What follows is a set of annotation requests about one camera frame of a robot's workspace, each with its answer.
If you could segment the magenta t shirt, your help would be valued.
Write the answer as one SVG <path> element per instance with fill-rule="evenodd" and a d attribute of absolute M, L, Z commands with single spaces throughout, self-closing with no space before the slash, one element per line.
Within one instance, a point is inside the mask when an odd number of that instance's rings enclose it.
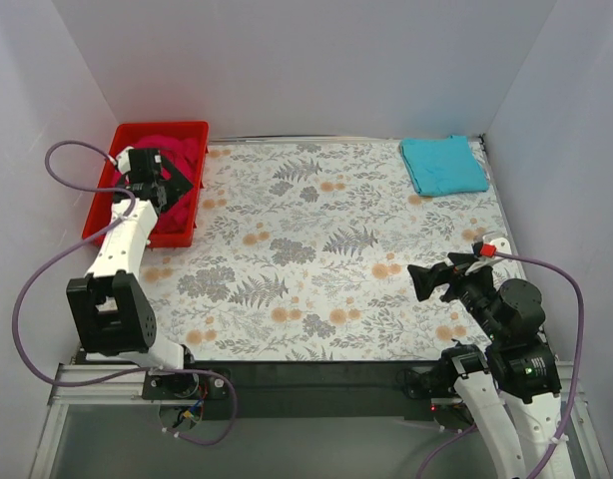
<path fill-rule="evenodd" d="M 151 202 L 158 218 L 155 235 L 185 234 L 193 222 L 205 152 L 197 135 L 141 135 L 115 155 L 114 186 Z"/>

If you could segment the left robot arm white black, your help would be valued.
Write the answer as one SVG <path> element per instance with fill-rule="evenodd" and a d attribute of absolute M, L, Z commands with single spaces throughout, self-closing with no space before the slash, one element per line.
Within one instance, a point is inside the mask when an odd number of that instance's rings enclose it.
<path fill-rule="evenodd" d="M 66 289 L 81 346 L 94 358 L 169 369 L 165 386 L 187 399 L 198 391 L 200 376 L 185 365 L 188 349 L 158 331 L 139 275 L 159 216 L 193 185 L 157 148 L 128 147 L 115 166 L 121 177 L 112 196 L 110 229 L 85 276 L 70 280 Z"/>

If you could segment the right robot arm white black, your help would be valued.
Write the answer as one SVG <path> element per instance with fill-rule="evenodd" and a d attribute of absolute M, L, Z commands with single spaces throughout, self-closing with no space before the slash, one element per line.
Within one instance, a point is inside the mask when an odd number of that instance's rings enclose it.
<path fill-rule="evenodd" d="M 461 400 L 500 478 L 572 478 L 564 434 L 570 413 L 553 352 L 540 337 L 546 319 L 541 291 L 521 278 L 493 282 L 492 267 L 513 254 L 480 242 L 471 253 L 450 253 L 431 267 L 409 265 L 418 300 L 440 286 L 441 301 L 459 301 L 490 343 L 456 342 L 437 363 L 413 376 L 419 395 Z"/>

